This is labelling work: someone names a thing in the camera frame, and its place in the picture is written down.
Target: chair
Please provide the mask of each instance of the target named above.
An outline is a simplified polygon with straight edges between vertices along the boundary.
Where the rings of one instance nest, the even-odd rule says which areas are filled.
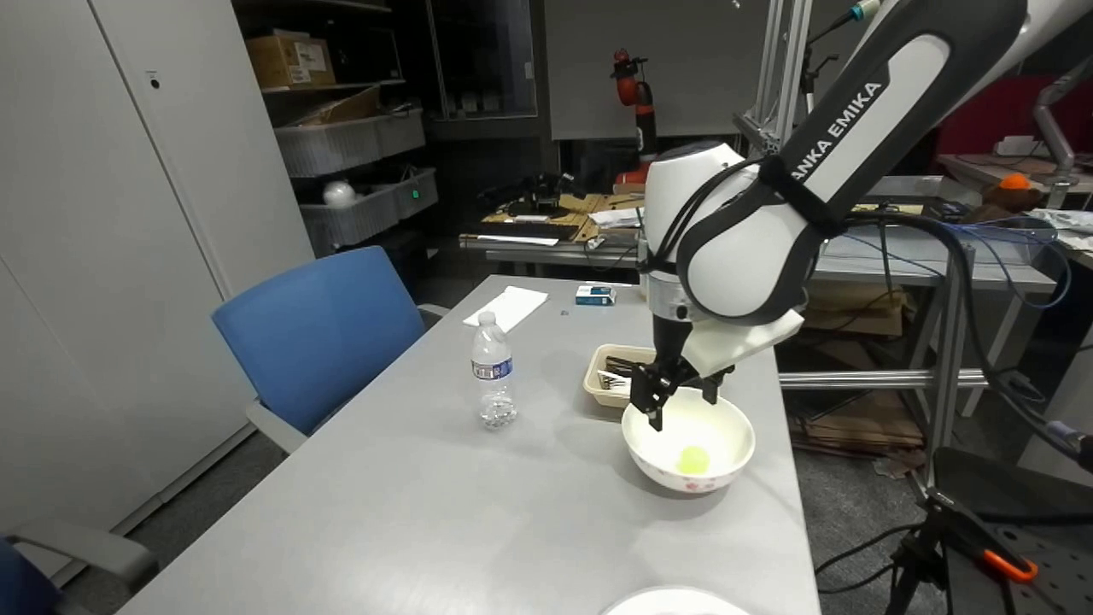
[[[262,279],[211,321],[256,388],[247,415],[283,451],[295,451],[423,335],[423,319],[380,245]]]
[[[142,586],[155,570],[155,556],[112,533],[96,533],[68,521],[34,521],[0,537],[0,612],[6,615],[86,615],[21,553],[14,543],[31,543],[78,562],[99,567],[126,584]]]

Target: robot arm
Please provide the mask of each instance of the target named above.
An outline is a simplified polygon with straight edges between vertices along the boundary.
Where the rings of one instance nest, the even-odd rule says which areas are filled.
[[[712,397],[745,356],[798,331],[818,241],[954,106],[1083,16],[1093,0],[899,0],[783,151],[660,158],[644,185],[654,362],[630,402],[660,428],[675,385]]]

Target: floor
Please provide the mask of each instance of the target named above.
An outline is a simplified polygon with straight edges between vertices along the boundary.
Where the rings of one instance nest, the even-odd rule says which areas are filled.
[[[492,265],[481,255],[458,253],[442,245],[433,259],[408,265],[401,272],[416,300],[429,304],[458,304]],[[975,425],[960,419],[955,436],[981,448]],[[132,529],[132,541],[147,543],[170,562],[193,537],[203,533],[233,502],[239,502],[266,471],[274,471],[283,453],[266,436],[248,436],[239,451],[233,451],[217,469],[211,469],[202,483],[182,491],[170,505],[149,517]],[[847,545],[864,543],[866,537],[922,518],[913,487],[905,478],[886,478],[878,469],[878,459],[840,459],[840,453],[796,453],[807,527],[811,543],[811,559],[825,559]],[[866,576],[870,570],[886,562],[890,543],[864,550],[847,562],[825,570],[818,586],[840,586]],[[75,602],[91,612],[112,612],[121,605],[121,592],[108,584],[101,574],[83,574],[63,586]],[[873,615],[885,609],[886,576],[847,592],[821,593],[821,612],[833,615]],[[916,593],[913,615],[946,612],[943,593],[922,586]]]

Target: gray cabinet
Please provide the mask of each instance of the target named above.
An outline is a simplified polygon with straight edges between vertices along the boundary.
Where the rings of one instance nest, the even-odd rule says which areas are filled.
[[[217,0],[0,5],[0,529],[126,527],[247,428],[208,324],[310,259]]]

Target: white table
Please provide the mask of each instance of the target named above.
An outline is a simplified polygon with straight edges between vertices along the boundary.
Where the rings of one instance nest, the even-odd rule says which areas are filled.
[[[551,300],[508,335],[517,419],[484,433],[461,321],[505,283]],[[771,353],[722,382],[758,431],[746,471],[717,495],[673,495],[579,388],[602,340],[647,327],[636,296],[574,306],[563,279],[484,279],[121,615],[579,615],[652,584],[751,615],[818,612]]]

